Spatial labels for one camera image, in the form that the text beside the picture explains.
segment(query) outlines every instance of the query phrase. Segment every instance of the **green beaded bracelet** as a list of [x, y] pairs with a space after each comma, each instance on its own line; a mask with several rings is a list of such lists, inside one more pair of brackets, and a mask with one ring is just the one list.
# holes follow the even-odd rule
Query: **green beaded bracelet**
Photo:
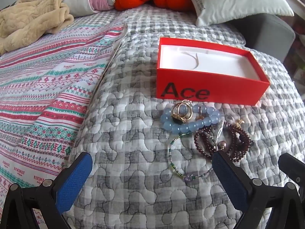
[[209, 173], [213, 170], [213, 168], [210, 168], [206, 173], [204, 173], [203, 175], [199, 175], [199, 176], [194, 176], [193, 174], [184, 175], [184, 174], [181, 174], [181, 173], [177, 170], [177, 168], [176, 168], [176, 166], [174, 165], [173, 160], [172, 160], [172, 158], [171, 158], [172, 146], [173, 146], [173, 144], [175, 143], [175, 141], [176, 141], [177, 139], [181, 138], [181, 137], [184, 136], [184, 135], [188, 135], [188, 134], [190, 134], [190, 133], [192, 133], [192, 132], [182, 133], [182, 134], [180, 134], [179, 136], [177, 136], [176, 138], [174, 138], [173, 141], [170, 142], [170, 146], [169, 146], [169, 148], [168, 148], [168, 162], [169, 162], [169, 165], [174, 169], [174, 171], [178, 174], [178, 176], [182, 177], [186, 182], [190, 182], [190, 181], [192, 181], [192, 180], [194, 180], [194, 179], [196, 179], [196, 178], [204, 177], [204, 176], [206, 176], [207, 174], [209, 174]]

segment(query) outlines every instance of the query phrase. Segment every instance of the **quilted bedspread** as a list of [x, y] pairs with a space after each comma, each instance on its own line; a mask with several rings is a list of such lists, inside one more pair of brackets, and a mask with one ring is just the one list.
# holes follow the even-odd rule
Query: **quilted bedspread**
[[123, 36], [116, 14], [77, 19], [0, 59], [0, 214], [12, 183], [38, 186], [66, 166], [94, 89]]
[[[241, 213], [233, 208], [213, 171], [185, 183], [169, 167], [167, 151], [173, 135], [162, 129], [160, 116], [175, 101], [156, 99], [155, 93], [161, 36], [236, 44], [236, 34], [228, 33], [225, 25], [196, 28], [195, 17], [149, 5], [117, 18], [126, 19], [128, 33], [105, 72], [71, 151], [70, 163], [86, 151], [94, 166], [65, 214], [68, 222], [84, 229], [233, 228]], [[271, 56], [251, 52], [271, 82], [261, 100], [252, 107], [209, 105], [220, 109], [229, 123], [242, 118], [243, 129], [255, 141], [238, 166], [251, 178], [283, 186], [288, 178], [279, 171], [278, 157], [289, 152], [304, 161], [305, 108], [283, 65]], [[203, 174], [211, 167], [210, 161], [199, 156], [192, 137], [175, 143], [172, 159], [183, 173]]]

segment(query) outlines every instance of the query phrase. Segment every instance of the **pink and green pattern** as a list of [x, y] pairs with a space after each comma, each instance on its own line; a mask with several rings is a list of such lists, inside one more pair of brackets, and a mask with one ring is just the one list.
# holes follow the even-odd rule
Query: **pink and green pattern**
[[124, 22], [76, 19], [0, 58], [0, 216], [12, 183], [38, 186], [67, 164]]

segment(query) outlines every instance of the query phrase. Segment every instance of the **open box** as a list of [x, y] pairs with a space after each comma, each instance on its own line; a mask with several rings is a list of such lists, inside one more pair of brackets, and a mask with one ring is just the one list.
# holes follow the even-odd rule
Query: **open box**
[[246, 50], [160, 38], [157, 98], [255, 105], [270, 82]]

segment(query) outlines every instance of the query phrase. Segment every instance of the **black lettering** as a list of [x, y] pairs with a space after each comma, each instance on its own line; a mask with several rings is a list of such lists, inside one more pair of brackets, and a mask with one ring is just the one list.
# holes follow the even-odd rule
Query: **black lettering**
[[178, 98], [178, 92], [174, 83], [168, 83], [161, 96], [165, 96], [166, 94], [175, 95], [175, 97]]
[[196, 98], [200, 100], [205, 100], [209, 96], [209, 91], [207, 89], [201, 89], [196, 92]]
[[193, 93], [195, 92], [195, 89], [185, 88], [185, 89], [182, 89], [182, 90], [181, 90], [180, 95], [181, 95], [183, 98], [191, 98], [191, 97], [193, 97], [194, 95], [189, 95], [189, 96], [185, 96], [185, 95], [184, 95], [184, 92], [187, 91], [187, 90], [190, 90], [190, 91], [193, 92]]

